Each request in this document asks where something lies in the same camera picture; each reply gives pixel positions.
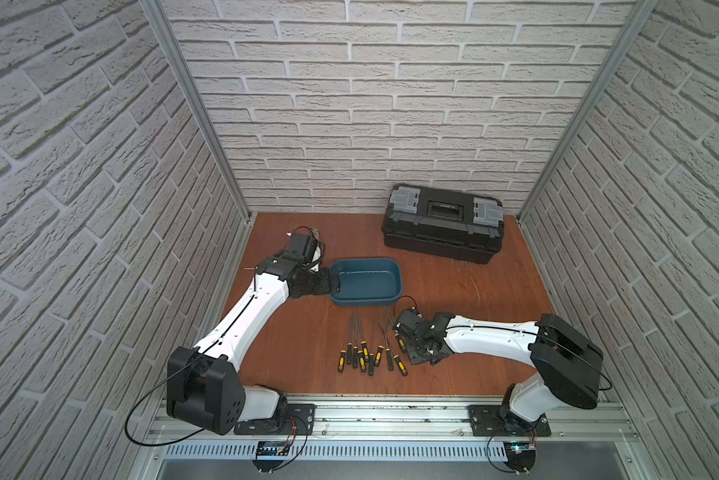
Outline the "teal plastic storage box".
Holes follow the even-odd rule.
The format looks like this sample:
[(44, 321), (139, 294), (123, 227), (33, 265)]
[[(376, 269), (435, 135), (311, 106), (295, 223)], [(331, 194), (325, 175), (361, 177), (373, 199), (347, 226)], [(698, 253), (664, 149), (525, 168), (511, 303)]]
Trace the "teal plastic storage box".
[(330, 298), (338, 307), (391, 306), (403, 294), (399, 264), (385, 257), (341, 259), (330, 266), (339, 290)]

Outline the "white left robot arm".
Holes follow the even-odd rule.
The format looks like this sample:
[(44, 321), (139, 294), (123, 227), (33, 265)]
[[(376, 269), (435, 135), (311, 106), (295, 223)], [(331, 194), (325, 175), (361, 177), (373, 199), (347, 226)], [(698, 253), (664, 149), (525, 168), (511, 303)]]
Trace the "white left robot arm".
[(337, 293), (339, 277), (311, 262), (269, 257), (227, 316), (193, 348), (179, 347), (167, 363), (166, 413), (205, 431), (234, 428), (277, 432), (286, 395), (245, 387), (238, 375), (245, 354), (273, 313), (290, 298)]

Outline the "file eight yellow black handle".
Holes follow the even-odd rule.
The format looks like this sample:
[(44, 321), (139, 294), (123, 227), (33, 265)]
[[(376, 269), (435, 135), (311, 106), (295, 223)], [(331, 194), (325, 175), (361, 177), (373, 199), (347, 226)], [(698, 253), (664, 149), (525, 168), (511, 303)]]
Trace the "file eight yellow black handle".
[(383, 342), (385, 342), (385, 354), (387, 354), (387, 367), (389, 371), (395, 370), (395, 362), (393, 361), (393, 352), (391, 351), (391, 342), (387, 337), (387, 326), (389, 326), (389, 312), (385, 310), (385, 320), (381, 320), (379, 328), (381, 328), (381, 335), (383, 336)]

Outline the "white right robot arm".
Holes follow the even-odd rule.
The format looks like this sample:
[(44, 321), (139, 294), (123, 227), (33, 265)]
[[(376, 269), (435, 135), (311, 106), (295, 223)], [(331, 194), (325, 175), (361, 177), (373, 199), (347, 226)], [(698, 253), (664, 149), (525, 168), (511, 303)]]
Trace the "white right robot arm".
[(519, 323), (475, 320), (441, 312), (433, 319), (415, 308), (393, 322), (413, 365), (435, 365), (455, 354), (481, 354), (535, 368), (527, 380), (509, 385), (497, 412), (508, 432), (527, 432), (547, 412), (599, 404), (603, 352), (555, 314)]

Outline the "file nine yellow black handle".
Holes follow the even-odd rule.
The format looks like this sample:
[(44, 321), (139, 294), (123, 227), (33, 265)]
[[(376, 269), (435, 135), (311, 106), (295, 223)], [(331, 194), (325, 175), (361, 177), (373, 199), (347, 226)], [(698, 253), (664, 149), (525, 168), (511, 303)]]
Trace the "file nine yellow black handle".
[(405, 367), (405, 364), (403, 363), (403, 360), (401, 360), (401, 350), (399, 349), (399, 344), (397, 344), (397, 340), (395, 340), (395, 334), (393, 333), (393, 330), (391, 330), (391, 326), (387, 326), (387, 337), (389, 338), (389, 342), (391, 342), (391, 351), (393, 352), (393, 361), (395, 362), (395, 368), (401, 372), (401, 375), (403, 377), (407, 377), (409, 375), (409, 372), (407, 372), (407, 368)]

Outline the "file seven yellow black handle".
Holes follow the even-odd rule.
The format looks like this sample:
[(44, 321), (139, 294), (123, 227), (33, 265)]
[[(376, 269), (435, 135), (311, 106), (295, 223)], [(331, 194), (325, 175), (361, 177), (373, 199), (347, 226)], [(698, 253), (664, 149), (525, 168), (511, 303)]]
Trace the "file seven yellow black handle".
[(377, 322), (377, 329), (379, 330), (379, 346), (377, 346), (377, 353), (375, 353), (375, 360), (373, 360), (373, 366), (381, 366), (381, 360), (383, 360), (383, 353), (385, 353), (385, 338), (383, 335), (383, 324)]

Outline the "file ten yellow black handle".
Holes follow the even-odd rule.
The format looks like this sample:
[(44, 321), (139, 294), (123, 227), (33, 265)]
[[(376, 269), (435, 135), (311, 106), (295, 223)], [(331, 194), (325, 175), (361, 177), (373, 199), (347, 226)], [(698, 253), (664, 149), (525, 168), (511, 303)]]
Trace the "file ten yellow black handle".
[(391, 315), (391, 312), (387, 309), (387, 321), (389, 322), (389, 325), (391, 326), (391, 330), (393, 330), (393, 333), (395, 334), (395, 340), (397, 340), (397, 344), (399, 344), (399, 349), (401, 350), (401, 353), (407, 353), (407, 344), (403, 341), (403, 338), (401, 337), (401, 334), (397, 331), (397, 324), (395, 323), (395, 320), (393, 319), (393, 316)]

